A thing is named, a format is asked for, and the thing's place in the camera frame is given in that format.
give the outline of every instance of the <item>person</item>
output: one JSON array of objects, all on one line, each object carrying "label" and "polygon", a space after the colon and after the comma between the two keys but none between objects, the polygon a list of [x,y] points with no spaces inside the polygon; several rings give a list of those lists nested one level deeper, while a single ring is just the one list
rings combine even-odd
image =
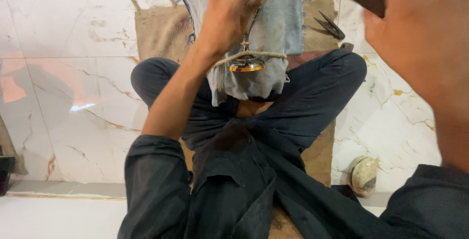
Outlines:
[{"label": "person", "polygon": [[[363,82],[356,54],[290,70],[274,103],[211,106],[205,74],[265,1],[209,0],[181,66],[152,58],[132,72],[151,108],[125,163],[118,238],[267,238],[273,202],[304,238],[469,238],[468,0],[386,0],[384,19],[364,12],[367,41],[432,106],[443,160],[419,165],[379,218],[309,177],[300,157]],[[236,117],[246,110],[254,115]],[[181,136],[195,151],[192,192]]]}]

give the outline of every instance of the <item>leg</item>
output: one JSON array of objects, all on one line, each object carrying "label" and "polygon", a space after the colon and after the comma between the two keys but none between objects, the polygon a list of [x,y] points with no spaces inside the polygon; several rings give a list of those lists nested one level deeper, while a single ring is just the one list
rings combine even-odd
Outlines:
[{"label": "leg", "polygon": [[344,109],[366,76],[357,54],[334,50],[287,72],[290,82],[264,113],[248,123],[276,129],[302,150]]},{"label": "leg", "polygon": [[[178,68],[179,64],[172,60],[150,58],[134,68],[130,80],[137,94],[151,107]],[[213,107],[212,92],[207,79],[204,79],[182,136],[187,147],[191,150],[201,147],[235,117],[237,108],[238,101],[232,97],[219,107]]]}]

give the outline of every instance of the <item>light blue cloth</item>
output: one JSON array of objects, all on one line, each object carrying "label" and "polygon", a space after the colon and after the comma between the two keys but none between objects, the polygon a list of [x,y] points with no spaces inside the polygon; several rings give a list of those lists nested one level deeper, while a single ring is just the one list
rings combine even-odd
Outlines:
[{"label": "light blue cloth", "polygon": [[[202,18],[207,9],[208,0],[183,0],[194,23],[194,34],[200,32]],[[257,20],[251,30],[249,48],[256,51],[279,52],[287,55],[299,55],[303,52],[302,0],[268,0],[262,5]],[[237,45],[227,52],[225,57],[242,51]],[[224,93],[240,100],[249,96],[267,98],[272,90],[282,92],[286,81],[285,70],[288,61],[278,58],[262,58],[266,68],[245,73],[235,73],[225,64],[223,77]],[[222,100],[219,94],[219,70],[211,69],[207,78],[212,90],[212,104],[218,106]]]}]

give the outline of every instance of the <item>dark shirt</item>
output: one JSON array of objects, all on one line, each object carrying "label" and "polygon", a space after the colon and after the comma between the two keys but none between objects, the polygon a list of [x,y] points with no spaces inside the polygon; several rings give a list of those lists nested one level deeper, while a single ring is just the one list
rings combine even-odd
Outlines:
[{"label": "dark shirt", "polygon": [[118,238],[267,238],[276,201],[305,238],[469,238],[469,176],[419,165],[381,217],[309,177],[275,130],[232,125],[194,157],[191,193],[178,141],[142,135],[125,164]]}]

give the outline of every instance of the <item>floor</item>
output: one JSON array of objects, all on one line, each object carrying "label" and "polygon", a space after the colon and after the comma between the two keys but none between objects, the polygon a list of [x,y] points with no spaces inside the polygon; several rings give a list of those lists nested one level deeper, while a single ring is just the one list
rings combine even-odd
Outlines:
[{"label": "floor", "polygon": [[[418,164],[440,164],[433,113],[366,43],[361,7],[334,2],[368,75],[337,118],[332,183],[345,183],[350,162],[368,155],[380,162],[377,191],[393,192]],[[29,171],[18,178],[123,182],[147,115],[129,80],[134,11],[130,0],[0,0],[0,114]]]},{"label": "floor", "polygon": [[[379,216],[384,208],[364,207]],[[5,239],[114,239],[127,213],[123,201],[0,198]]]}]

